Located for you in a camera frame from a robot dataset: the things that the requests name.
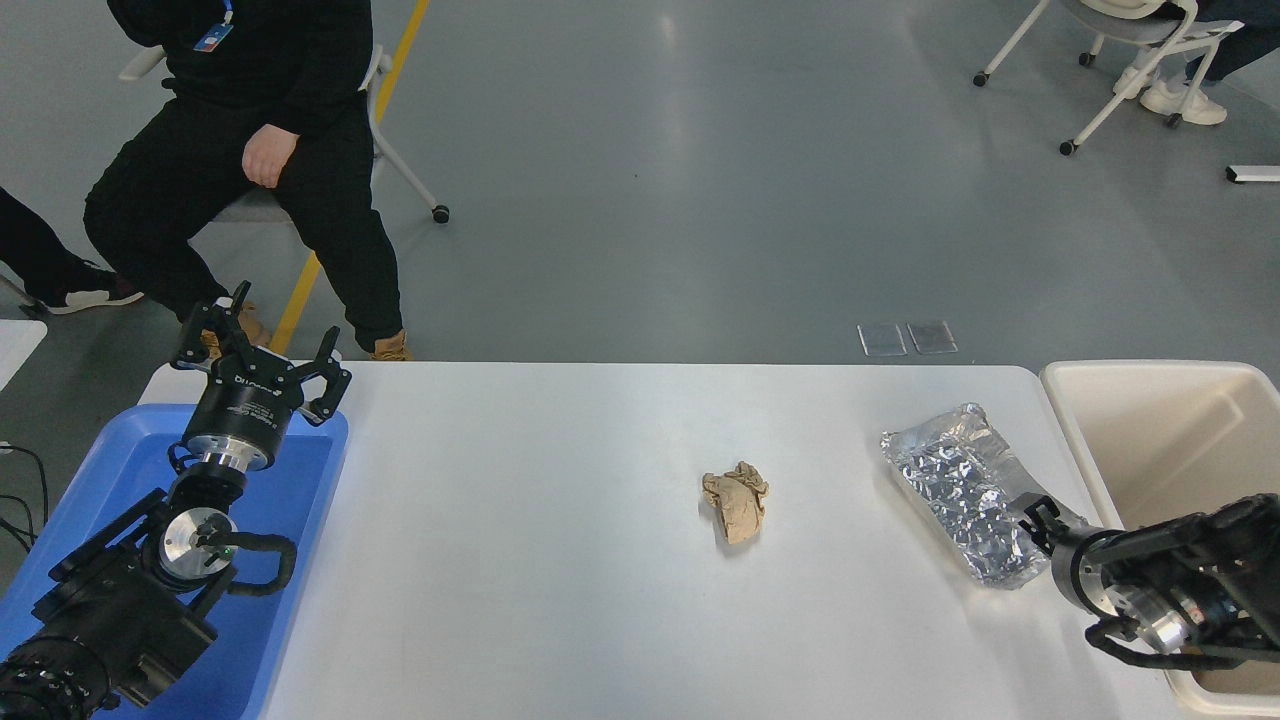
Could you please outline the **person's left hand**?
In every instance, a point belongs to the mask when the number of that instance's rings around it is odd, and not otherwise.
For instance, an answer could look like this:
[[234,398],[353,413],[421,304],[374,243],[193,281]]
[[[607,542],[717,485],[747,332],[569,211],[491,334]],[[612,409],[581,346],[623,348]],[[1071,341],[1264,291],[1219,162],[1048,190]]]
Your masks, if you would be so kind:
[[244,177],[265,190],[276,188],[298,141],[297,133],[274,124],[262,126],[244,145],[241,160]]

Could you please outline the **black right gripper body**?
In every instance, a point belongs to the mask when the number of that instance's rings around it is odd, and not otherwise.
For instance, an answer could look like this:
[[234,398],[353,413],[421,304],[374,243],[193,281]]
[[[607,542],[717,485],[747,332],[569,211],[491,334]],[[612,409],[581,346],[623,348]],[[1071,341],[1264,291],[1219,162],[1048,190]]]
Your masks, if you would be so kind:
[[1052,548],[1052,578],[1059,592],[1088,612],[1116,612],[1107,596],[1103,573],[1085,556],[1105,546],[1119,530],[1068,528],[1056,536]]

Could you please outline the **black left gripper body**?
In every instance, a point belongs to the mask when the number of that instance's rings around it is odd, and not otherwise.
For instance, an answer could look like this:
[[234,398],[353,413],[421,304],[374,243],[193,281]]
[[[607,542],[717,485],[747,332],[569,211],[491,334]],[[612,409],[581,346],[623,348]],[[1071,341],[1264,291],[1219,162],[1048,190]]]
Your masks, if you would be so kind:
[[271,386],[237,372],[211,375],[186,428],[186,447],[206,454],[218,441],[234,439],[260,454],[275,454],[301,404],[297,383]]

